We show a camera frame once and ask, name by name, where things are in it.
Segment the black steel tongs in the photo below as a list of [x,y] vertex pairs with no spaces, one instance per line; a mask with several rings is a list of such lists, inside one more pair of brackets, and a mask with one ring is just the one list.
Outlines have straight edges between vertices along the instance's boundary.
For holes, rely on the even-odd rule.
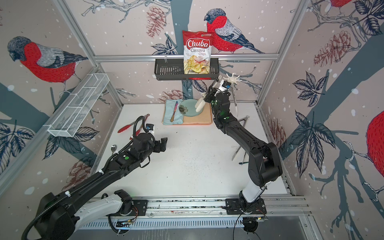
[[238,103],[237,103],[237,100],[236,100],[236,95],[235,95],[234,87],[231,87],[230,90],[231,90],[231,94],[232,94],[234,105],[235,105],[236,117],[238,117],[238,115],[239,115]]

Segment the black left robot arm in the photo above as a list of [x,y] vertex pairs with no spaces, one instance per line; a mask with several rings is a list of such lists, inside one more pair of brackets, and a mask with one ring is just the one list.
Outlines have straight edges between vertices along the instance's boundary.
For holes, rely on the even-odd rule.
[[40,200],[35,218],[27,225],[21,238],[26,240],[35,228],[42,240],[67,240],[84,225],[102,216],[132,209],[132,197],[124,190],[93,203],[89,201],[109,185],[141,167],[152,153],[164,152],[167,138],[156,140],[149,130],[133,133],[132,140],[113,153],[104,167],[80,184],[57,195],[48,193]]

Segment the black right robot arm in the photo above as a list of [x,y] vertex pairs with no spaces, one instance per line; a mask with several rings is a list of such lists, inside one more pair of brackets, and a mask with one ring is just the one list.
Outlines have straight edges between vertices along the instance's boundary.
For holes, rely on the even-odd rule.
[[235,140],[249,156],[250,181],[240,192],[240,201],[246,205],[256,202],[269,183],[283,174],[279,151],[274,143],[265,143],[246,130],[230,113],[230,93],[209,87],[204,101],[211,104],[216,127]]

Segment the cream utensil rack stand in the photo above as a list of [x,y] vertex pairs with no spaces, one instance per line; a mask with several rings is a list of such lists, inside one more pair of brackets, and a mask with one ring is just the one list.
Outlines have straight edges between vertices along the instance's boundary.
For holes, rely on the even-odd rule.
[[226,80],[226,81],[230,82],[232,85],[234,85],[234,84],[237,84],[238,82],[241,81],[241,80],[239,80],[239,78],[240,78],[239,76],[235,76],[234,73],[232,73],[231,76],[226,74],[226,76],[223,77],[223,80]]

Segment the plain steel tongs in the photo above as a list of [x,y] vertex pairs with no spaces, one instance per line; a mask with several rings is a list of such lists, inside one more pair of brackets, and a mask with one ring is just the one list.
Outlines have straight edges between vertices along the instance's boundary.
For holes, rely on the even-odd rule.
[[241,125],[241,126],[239,127],[239,129],[240,129],[241,131],[245,131],[245,130],[246,130],[245,126],[246,126],[246,124],[247,124],[249,118],[250,118],[250,116],[245,116],[244,118],[241,118],[241,119],[238,120],[239,124]]

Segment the orange tray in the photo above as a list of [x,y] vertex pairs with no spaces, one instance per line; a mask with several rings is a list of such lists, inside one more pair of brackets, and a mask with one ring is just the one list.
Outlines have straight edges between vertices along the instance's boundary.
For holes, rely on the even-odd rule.
[[210,125],[212,123],[212,110],[210,104],[205,103],[201,114],[195,117],[185,117],[182,125]]

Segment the green ceramic plate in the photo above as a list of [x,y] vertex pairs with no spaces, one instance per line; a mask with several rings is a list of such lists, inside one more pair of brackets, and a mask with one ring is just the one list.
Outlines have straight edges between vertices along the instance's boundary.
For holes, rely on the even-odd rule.
[[203,109],[200,109],[197,111],[196,104],[198,103],[198,100],[196,99],[188,99],[182,101],[179,106],[179,112],[185,116],[185,117],[195,117],[202,113]]

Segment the light blue cloth napkin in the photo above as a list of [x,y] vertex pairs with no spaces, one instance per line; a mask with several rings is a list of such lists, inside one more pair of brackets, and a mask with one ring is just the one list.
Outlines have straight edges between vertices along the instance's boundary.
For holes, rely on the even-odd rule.
[[163,124],[170,125],[182,125],[184,116],[179,111],[179,106],[183,100],[166,100],[165,113],[163,117]]

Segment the silver spoon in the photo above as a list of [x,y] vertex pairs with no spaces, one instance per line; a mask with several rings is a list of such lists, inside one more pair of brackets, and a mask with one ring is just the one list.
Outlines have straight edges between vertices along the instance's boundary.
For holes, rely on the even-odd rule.
[[118,151],[117,151],[117,145],[112,145],[111,146],[111,151],[112,151],[112,154],[116,154]]

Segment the Chuba cassava chips bag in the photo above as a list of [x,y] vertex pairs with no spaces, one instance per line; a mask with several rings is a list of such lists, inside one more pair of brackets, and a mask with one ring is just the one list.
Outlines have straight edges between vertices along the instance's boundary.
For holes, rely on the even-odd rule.
[[183,31],[184,74],[210,74],[213,33]]

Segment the colourful handled knife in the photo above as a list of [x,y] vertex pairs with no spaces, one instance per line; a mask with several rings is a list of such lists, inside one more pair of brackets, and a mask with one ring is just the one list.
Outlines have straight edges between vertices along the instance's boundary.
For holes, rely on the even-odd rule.
[[170,122],[171,122],[171,123],[172,123],[172,122],[174,121],[174,119],[175,119],[175,114],[176,114],[176,111],[177,111],[177,109],[178,109],[178,105],[179,105],[179,102],[176,102],[176,103],[175,103],[175,106],[174,106],[173,114],[172,114],[172,116],[171,116],[171,118],[170,118]]

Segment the cream handled utensil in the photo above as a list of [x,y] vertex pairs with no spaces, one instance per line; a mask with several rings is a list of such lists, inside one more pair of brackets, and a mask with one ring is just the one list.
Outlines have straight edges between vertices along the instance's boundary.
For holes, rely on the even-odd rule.
[[[240,146],[236,149],[236,151],[235,151],[234,154],[232,155],[231,161],[233,161],[233,160],[236,158],[237,154],[239,153],[239,151],[240,151],[241,149],[242,149],[242,147],[240,147]],[[246,157],[247,157],[247,152],[244,151],[243,158],[242,158],[242,162],[245,162],[245,161],[246,161]]]

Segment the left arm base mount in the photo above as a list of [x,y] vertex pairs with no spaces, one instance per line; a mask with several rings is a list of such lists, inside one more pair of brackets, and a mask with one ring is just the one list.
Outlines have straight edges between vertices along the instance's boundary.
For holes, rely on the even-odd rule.
[[141,217],[145,216],[148,208],[148,200],[143,199],[133,199],[126,191],[117,190],[114,192],[117,195],[117,200],[122,202],[120,209],[113,214],[110,214],[112,217]]

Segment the white mesh wall basket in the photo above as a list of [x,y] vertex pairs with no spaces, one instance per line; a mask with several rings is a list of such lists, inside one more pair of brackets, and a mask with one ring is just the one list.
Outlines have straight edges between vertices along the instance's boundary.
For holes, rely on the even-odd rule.
[[54,137],[74,137],[109,81],[107,74],[88,75],[80,90],[70,95],[70,102],[50,125],[48,132]]

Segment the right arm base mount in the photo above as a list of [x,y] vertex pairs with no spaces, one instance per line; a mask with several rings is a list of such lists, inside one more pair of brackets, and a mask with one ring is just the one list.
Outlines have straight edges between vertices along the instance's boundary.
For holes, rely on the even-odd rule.
[[254,215],[266,215],[267,210],[265,202],[261,197],[257,197],[256,200],[247,202],[246,198],[241,191],[237,199],[226,199],[225,206],[222,209],[227,211],[227,215],[240,215],[254,214]]

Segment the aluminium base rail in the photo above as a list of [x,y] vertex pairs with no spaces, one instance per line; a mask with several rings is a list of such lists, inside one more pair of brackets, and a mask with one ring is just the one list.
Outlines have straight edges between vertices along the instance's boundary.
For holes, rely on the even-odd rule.
[[135,198],[134,204],[138,212],[111,217],[116,229],[230,228],[242,227],[243,219],[264,222],[272,217],[301,218],[312,214],[304,197],[289,194],[263,194],[257,207],[245,211],[236,196],[142,197]]

